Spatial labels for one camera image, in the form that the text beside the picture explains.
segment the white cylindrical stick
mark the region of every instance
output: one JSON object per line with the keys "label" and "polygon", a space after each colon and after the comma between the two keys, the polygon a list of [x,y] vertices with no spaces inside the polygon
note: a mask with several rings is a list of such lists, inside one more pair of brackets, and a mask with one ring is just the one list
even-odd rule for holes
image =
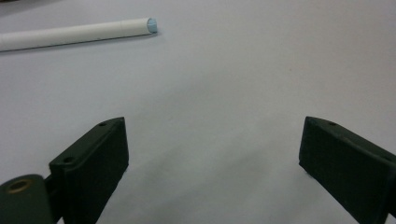
{"label": "white cylindrical stick", "polygon": [[31,49],[86,41],[157,33],[157,22],[146,18],[0,35],[0,51]]}

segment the blue tip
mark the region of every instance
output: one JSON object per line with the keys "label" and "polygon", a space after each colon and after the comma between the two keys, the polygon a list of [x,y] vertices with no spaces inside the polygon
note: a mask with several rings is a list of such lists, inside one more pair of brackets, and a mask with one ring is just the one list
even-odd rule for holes
{"label": "blue tip", "polygon": [[157,21],[155,19],[148,19],[148,30],[150,33],[157,33]]}

